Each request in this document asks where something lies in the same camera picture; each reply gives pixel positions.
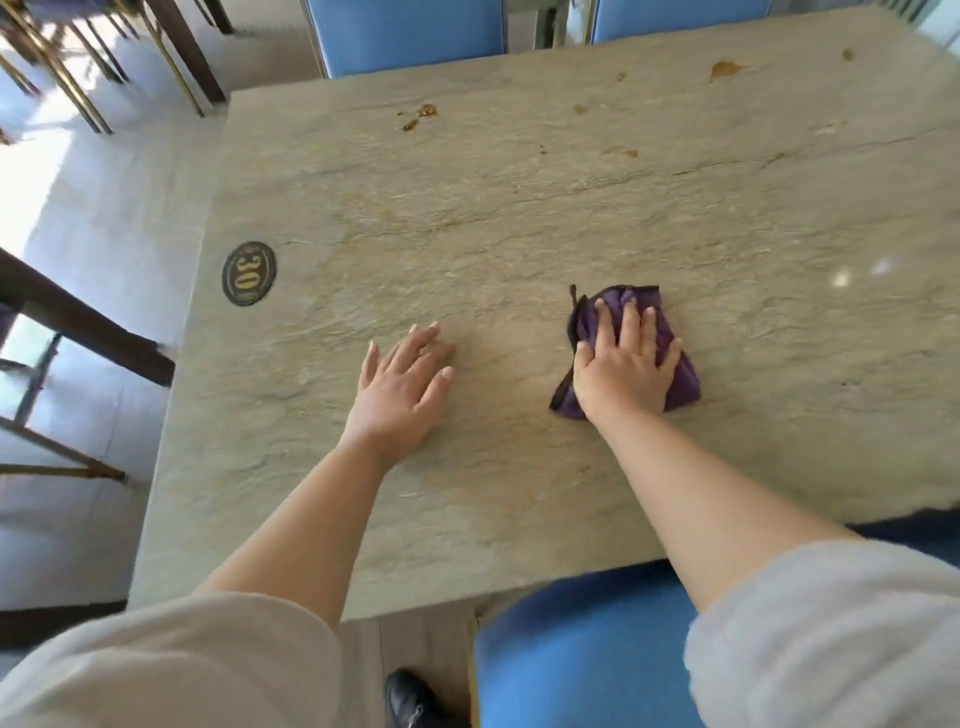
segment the black shoe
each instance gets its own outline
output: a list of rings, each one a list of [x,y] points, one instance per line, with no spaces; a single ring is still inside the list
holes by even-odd
[[[405,667],[390,673],[385,691],[396,728],[427,728],[449,719],[437,694]]]

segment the stone table surface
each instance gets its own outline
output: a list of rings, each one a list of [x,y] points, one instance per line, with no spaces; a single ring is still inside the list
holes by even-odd
[[[132,603],[201,582],[337,442],[368,341],[434,319],[458,378],[345,617],[660,558],[547,409],[570,283],[661,286],[705,392],[671,420],[750,475],[848,522],[953,505],[958,149],[960,68],[877,7],[236,94]],[[279,272],[241,308],[247,240]]]

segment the stain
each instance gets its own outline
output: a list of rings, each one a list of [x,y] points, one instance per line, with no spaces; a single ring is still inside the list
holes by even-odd
[[[720,79],[724,76],[734,76],[746,68],[745,65],[740,65],[736,61],[718,61],[710,69],[710,82],[713,83],[714,79]]]

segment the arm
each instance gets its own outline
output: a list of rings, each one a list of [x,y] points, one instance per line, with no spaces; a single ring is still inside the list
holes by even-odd
[[[336,629],[377,490],[440,419],[453,379],[440,328],[417,327],[380,360],[371,343],[340,444],[197,590],[298,603]]]
[[[596,350],[581,342],[574,361],[577,399],[610,445],[697,610],[797,546],[859,540],[702,450],[660,415],[680,360],[675,339],[655,356],[653,309],[629,303],[620,341],[598,302]]]

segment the chair leg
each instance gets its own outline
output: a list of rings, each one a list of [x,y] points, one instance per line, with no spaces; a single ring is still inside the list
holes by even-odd
[[[137,40],[140,40],[140,33],[136,31],[136,28],[134,28],[133,24],[130,22],[130,19],[127,17],[127,14],[125,12],[120,13],[120,19],[123,21],[123,24],[127,26],[127,30],[130,31],[130,35],[132,35]]]
[[[187,95],[187,98],[190,99],[190,104],[193,105],[193,109],[197,112],[198,116],[205,116],[204,110],[200,108],[200,104],[197,103],[197,99],[194,97],[193,92],[190,90],[190,86],[187,85],[186,80],[183,78],[183,74],[180,73],[180,69],[177,68],[177,64],[174,62],[173,58],[170,56],[170,52],[167,51],[165,45],[163,45],[163,39],[160,37],[160,23],[159,21],[154,27],[154,24],[150,22],[150,18],[147,17],[147,14],[144,12],[141,17],[143,22],[147,26],[147,32],[154,39],[156,47],[159,48],[160,53],[163,55],[163,59],[167,61],[167,65],[170,66],[170,70],[174,72],[174,76],[177,77],[177,82],[180,84],[180,88],[183,89],[183,93]]]
[[[193,2],[194,2],[194,5],[197,6],[197,10],[200,11],[200,15],[202,15],[202,16],[204,17],[204,20],[206,21],[206,24],[209,25],[209,26],[211,26],[211,27],[213,27],[213,28],[216,28],[217,25],[216,25],[216,23],[213,22],[213,18],[210,17],[210,13],[208,13],[208,12],[206,11],[206,8],[204,7],[204,4],[203,4],[200,0],[193,0]]]
[[[122,37],[124,40],[127,39],[127,31],[120,27],[120,23],[117,22],[117,19],[113,17],[112,12],[107,13],[107,20],[110,21],[110,25],[113,26],[113,29],[117,32],[117,35]]]
[[[40,97],[43,95],[40,89],[20,72],[19,68],[7,61],[3,56],[0,56],[0,68],[3,68],[4,72],[10,76],[17,87],[28,96]]]
[[[66,27],[69,28],[73,32],[73,35],[77,37],[85,51],[90,54],[93,62],[97,64],[97,67],[101,70],[104,76],[107,77],[107,80],[113,81],[115,84],[122,84],[123,79],[117,75],[116,71],[110,68],[109,63],[104,61],[103,57],[97,52],[97,49],[93,47],[93,43],[87,40],[86,36],[80,32],[80,28],[77,27],[77,24],[70,22],[67,23]]]
[[[100,47],[104,49],[104,54],[107,56],[107,58],[109,58],[110,62],[113,64],[113,67],[117,69],[117,73],[120,74],[120,78],[122,78],[124,82],[128,84],[130,82],[130,76],[127,75],[127,72],[123,69],[123,66],[120,65],[120,61],[117,60],[117,57],[113,55],[113,51],[110,50],[110,47],[104,43],[104,39],[97,32],[97,29],[93,25],[93,21],[90,20],[90,18],[86,19],[86,27],[90,29],[93,37],[98,43],[100,43]]]
[[[96,133],[100,133],[101,131],[113,133],[107,120],[104,119],[103,115],[93,106],[93,103],[84,93],[83,88],[77,83],[77,80],[70,75],[66,66],[63,65],[63,61],[60,60],[60,56],[57,54],[57,49],[50,44],[50,41],[43,37],[43,35],[20,14],[19,10],[13,6],[11,0],[0,0],[0,8],[5,10],[7,15],[13,18],[13,22],[23,32],[22,38],[31,45],[31,52],[36,55],[50,72],[54,81],[63,89],[63,92],[67,95],[67,98],[73,102],[73,105],[77,107],[77,111],[86,123],[90,125],[90,128]]]

